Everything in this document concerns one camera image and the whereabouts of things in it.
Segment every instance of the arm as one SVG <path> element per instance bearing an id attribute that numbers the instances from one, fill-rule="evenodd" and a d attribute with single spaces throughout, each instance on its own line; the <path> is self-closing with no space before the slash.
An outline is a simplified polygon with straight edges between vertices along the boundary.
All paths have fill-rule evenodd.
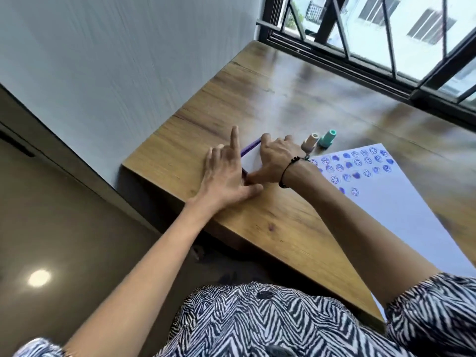
<path id="1" fill-rule="evenodd" d="M 248 175 L 249 182 L 283 183 L 316 210 L 364 283 L 383 305 L 437 274 L 439 270 L 400 238 L 331 185 L 312 163 L 298 161 L 283 170 L 302 150 L 285 140 L 261 141 L 263 168 Z"/>
<path id="2" fill-rule="evenodd" d="M 197 234 L 218 210 L 262 189 L 242 184 L 238 128 L 234 127 L 229 146 L 210 148 L 197 195 L 73 335 L 65 346 L 67 355 L 137 356 Z"/>

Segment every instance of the tree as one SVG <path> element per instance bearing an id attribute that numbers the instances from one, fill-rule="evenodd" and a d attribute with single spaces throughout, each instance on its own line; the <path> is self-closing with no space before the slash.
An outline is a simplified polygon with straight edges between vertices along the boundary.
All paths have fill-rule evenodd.
<path id="1" fill-rule="evenodd" d="M 297 18 L 299 19 L 299 22 L 302 24 L 302 22 L 304 21 L 304 16 L 301 14 L 301 12 L 299 11 L 299 9 L 296 7 L 294 1 L 291 2 L 294 6 L 294 10 L 296 10 L 297 12 Z M 291 8 L 289 8 L 289 12 L 288 12 L 288 17 L 286 18 L 286 22 L 284 23 L 284 26 L 287 27 L 287 28 L 290 28 L 290 29 L 293 29 L 293 30 L 296 30 L 296 22 L 294 21 L 294 17 L 291 13 Z"/>

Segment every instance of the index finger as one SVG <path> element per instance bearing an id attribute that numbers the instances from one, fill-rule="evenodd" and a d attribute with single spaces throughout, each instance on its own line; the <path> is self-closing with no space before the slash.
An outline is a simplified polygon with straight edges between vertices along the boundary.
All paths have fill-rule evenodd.
<path id="1" fill-rule="evenodd" d="M 235 152 L 240 153 L 238 126 L 236 125 L 231 128 L 230 146 Z"/>
<path id="2" fill-rule="evenodd" d="M 271 135 L 268 133 L 265 133 L 261 136 L 261 145 L 267 146 L 268 143 L 271 142 Z"/>

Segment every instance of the black bracelet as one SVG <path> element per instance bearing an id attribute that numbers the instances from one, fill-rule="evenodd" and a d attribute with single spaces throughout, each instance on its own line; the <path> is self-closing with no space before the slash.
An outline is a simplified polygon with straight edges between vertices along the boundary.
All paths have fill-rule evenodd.
<path id="1" fill-rule="evenodd" d="M 288 186 L 285 186 L 283 184 L 283 177 L 284 177 L 284 173 L 286 173 L 286 170 L 289 168 L 290 165 L 293 165 L 295 162 L 297 161 L 300 161 L 300 160 L 305 160 L 305 161 L 309 161 L 309 155 L 306 155 L 304 158 L 300 157 L 300 156 L 295 156 L 294 158 L 291 159 L 291 162 L 288 164 L 288 166 L 286 168 L 284 168 L 283 170 L 283 174 L 281 174 L 281 180 L 279 181 L 278 185 L 282 188 L 289 188 Z"/>

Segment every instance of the wood grain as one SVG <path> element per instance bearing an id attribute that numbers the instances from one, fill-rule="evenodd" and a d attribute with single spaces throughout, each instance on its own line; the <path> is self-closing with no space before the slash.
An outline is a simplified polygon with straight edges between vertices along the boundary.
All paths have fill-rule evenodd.
<path id="1" fill-rule="evenodd" d="M 226 143 L 235 124 L 242 146 L 264 132 L 293 134 L 299 142 L 330 128 L 337 138 L 329 151 L 383 143 L 462 251 L 476 261 L 476 136 L 256 41 L 124 166 L 185 201 L 199 188 L 206 150 Z M 261 196 L 221 212 L 215 221 L 381 318 L 319 216 L 293 191 L 268 185 Z"/>

